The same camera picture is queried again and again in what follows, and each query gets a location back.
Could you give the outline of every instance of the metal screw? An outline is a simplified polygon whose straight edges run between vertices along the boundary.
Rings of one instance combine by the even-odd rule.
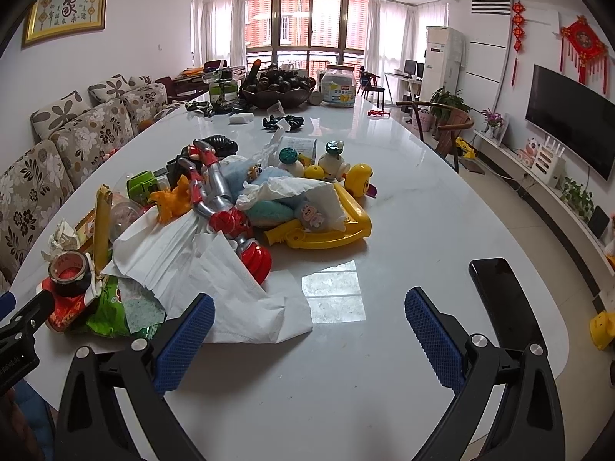
[[[130,347],[136,351],[143,350],[146,346],[148,346],[148,341],[145,338],[139,338],[130,344]]]
[[[542,347],[537,343],[532,343],[530,345],[530,352],[534,355],[542,355]]]
[[[75,352],[77,359],[84,359],[88,355],[90,355],[90,349],[88,347],[80,347]]]
[[[483,348],[487,346],[487,338],[485,338],[482,334],[475,334],[472,336],[472,343],[479,348]]]

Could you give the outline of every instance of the gold picture frame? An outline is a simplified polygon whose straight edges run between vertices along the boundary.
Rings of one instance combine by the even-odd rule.
[[[105,28],[107,0],[37,0],[23,26],[22,48]]]

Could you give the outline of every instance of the white marble tabletop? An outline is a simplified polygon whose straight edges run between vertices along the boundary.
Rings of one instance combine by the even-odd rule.
[[[371,237],[328,250],[271,248],[273,269],[288,269],[312,307],[314,330],[278,345],[204,345],[178,390],[165,398],[210,461],[411,459],[453,398],[442,388],[404,315],[408,289],[421,286],[441,312],[495,344],[487,312],[468,273],[471,260],[508,260],[544,335],[557,377],[568,358],[568,333],[536,269],[493,211],[432,150],[392,119],[368,118],[374,105],[303,107],[299,135],[343,139],[346,161],[368,163],[377,187],[363,201]],[[13,284],[23,305],[46,275],[40,251],[61,218],[77,223],[101,184],[158,169],[194,138],[225,134],[249,156],[271,134],[262,115],[248,125],[226,116],[175,112],[153,124],[88,178],[33,246]],[[38,369],[27,380],[58,407],[78,346],[96,351],[122,343],[92,335],[36,333]],[[493,422],[502,388],[491,395],[474,438]],[[121,403],[141,455],[155,459],[135,416]]]

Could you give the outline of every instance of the brown bowl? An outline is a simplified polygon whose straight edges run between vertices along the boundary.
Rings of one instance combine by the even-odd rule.
[[[281,102],[284,109],[293,109],[293,107],[299,107],[303,102],[305,102],[313,90],[313,88],[309,90],[293,88],[285,93],[270,90],[263,90],[256,93],[245,90],[242,91],[245,99],[258,109],[269,109],[277,101]]]

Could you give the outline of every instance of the smartphone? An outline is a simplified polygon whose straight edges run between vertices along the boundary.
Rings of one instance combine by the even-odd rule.
[[[470,275],[502,348],[525,350],[538,343],[547,351],[534,312],[517,277],[503,258],[470,262]]]

